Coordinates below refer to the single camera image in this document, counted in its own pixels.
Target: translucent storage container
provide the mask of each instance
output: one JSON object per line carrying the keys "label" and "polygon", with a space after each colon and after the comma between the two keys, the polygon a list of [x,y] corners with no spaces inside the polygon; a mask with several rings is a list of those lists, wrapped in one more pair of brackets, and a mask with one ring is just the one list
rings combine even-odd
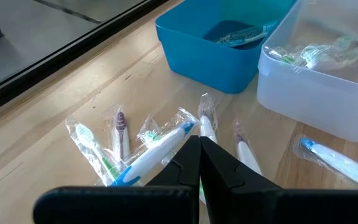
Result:
{"label": "translucent storage container", "polygon": [[226,93],[240,93],[256,75],[262,43],[271,31],[240,49],[212,40],[272,21],[279,23],[294,1],[230,0],[233,4],[229,4],[186,0],[157,19],[158,38],[174,72]]}
{"label": "translucent storage container", "polygon": [[272,58],[265,47],[358,37],[358,0],[299,0],[262,46],[257,97],[266,108],[358,142],[358,61],[317,71]]}

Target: clear plastic container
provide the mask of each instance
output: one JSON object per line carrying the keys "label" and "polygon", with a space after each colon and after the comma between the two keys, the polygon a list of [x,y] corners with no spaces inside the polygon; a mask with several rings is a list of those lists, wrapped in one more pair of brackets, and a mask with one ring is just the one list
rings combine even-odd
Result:
{"label": "clear plastic container", "polygon": [[265,47],[332,43],[358,36],[358,0],[300,0],[262,46],[257,97],[266,108],[358,142],[358,62],[316,71],[272,58]]}

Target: green toothbrush bristles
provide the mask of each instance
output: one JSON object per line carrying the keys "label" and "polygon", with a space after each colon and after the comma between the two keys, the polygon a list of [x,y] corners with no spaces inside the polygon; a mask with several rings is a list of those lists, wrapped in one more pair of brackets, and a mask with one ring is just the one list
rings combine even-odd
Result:
{"label": "green toothbrush bristles", "polygon": [[161,139],[161,136],[159,136],[158,134],[156,134],[153,131],[147,131],[146,136],[148,139],[151,139],[151,141],[156,141],[156,140]]}
{"label": "green toothbrush bristles", "polygon": [[108,172],[111,173],[111,175],[114,177],[114,178],[118,178],[119,177],[119,171],[116,167],[113,167],[108,161],[106,158],[102,158],[103,160],[103,163],[104,165],[106,165]]}

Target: clear plastic bag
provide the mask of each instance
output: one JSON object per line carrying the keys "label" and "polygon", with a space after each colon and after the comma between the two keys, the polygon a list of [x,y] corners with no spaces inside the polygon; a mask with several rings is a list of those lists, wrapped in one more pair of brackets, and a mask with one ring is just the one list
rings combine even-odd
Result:
{"label": "clear plastic bag", "polygon": [[143,144],[149,144],[152,141],[160,139],[158,133],[161,133],[161,128],[155,122],[153,117],[149,115],[147,119],[144,121],[144,124],[139,130],[139,133],[136,135],[138,140],[140,140]]}
{"label": "clear plastic bag", "polygon": [[265,47],[273,58],[294,66],[296,73],[304,69],[316,71],[339,70],[358,62],[358,37],[345,35],[331,44],[310,44],[297,47]]}
{"label": "clear plastic bag", "polygon": [[122,174],[113,186],[134,185],[142,180],[165,157],[174,155],[179,150],[191,132],[196,130],[198,123],[191,113],[179,108],[179,112],[171,121],[165,124],[159,133],[156,133],[159,136],[158,139],[141,145],[129,157],[124,158],[124,163],[128,167],[119,168]]}
{"label": "clear plastic bag", "polygon": [[295,139],[293,152],[299,158],[325,166],[358,183],[358,163],[356,161],[304,135]]}
{"label": "clear plastic bag", "polygon": [[121,106],[116,106],[105,117],[110,132],[111,150],[114,157],[123,159],[131,153],[129,144],[128,127],[124,110]]}
{"label": "clear plastic bag", "polygon": [[259,175],[263,175],[257,157],[249,147],[249,142],[241,128],[241,122],[238,119],[234,120],[234,137],[236,139],[236,149],[239,161]]}
{"label": "clear plastic bag", "polygon": [[217,143],[216,133],[218,132],[218,120],[213,97],[209,93],[201,96],[198,105],[198,117],[200,118],[200,136],[209,137]]}
{"label": "clear plastic bag", "polygon": [[124,167],[124,163],[113,157],[109,149],[102,147],[92,131],[74,117],[69,116],[66,119],[66,127],[70,137],[100,177],[103,185],[111,185],[115,178],[119,177],[118,167]]}

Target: white toothbrush handle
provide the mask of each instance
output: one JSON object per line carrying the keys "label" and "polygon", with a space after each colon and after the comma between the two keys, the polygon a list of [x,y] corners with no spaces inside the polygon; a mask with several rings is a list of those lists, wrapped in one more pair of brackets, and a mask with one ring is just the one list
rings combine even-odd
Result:
{"label": "white toothbrush handle", "polygon": [[262,171],[260,170],[258,162],[246,142],[239,142],[239,144],[237,145],[237,154],[239,156],[240,162],[251,168],[259,175],[262,175]]}
{"label": "white toothbrush handle", "polygon": [[311,152],[332,168],[358,183],[358,163],[356,161],[321,144],[312,145]]}
{"label": "white toothbrush handle", "polygon": [[131,153],[131,149],[129,147],[129,135],[128,135],[128,128],[125,128],[123,135],[122,135],[122,147],[124,148],[124,158],[129,156]]}
{"label": "white toothbrush handle", "polygon": [[217,143],[214,128],[212,127],[211,121],[208,119],[208,117],[205,115],[202,115],[200,118],[200,123],[201,123],[200,136],[209,137],[210,140]]}
{"label": "white toothbrush handle", "polygon": [[131,169],[128,170],[122,179],[123,182],[127,183],[138,177],[143,178],[143,176],[159,164],[169,152],[172,152],[182,142],[184,137],[184,130],[178,128],[165,138],[152,142],[149,149],[131,164]]}

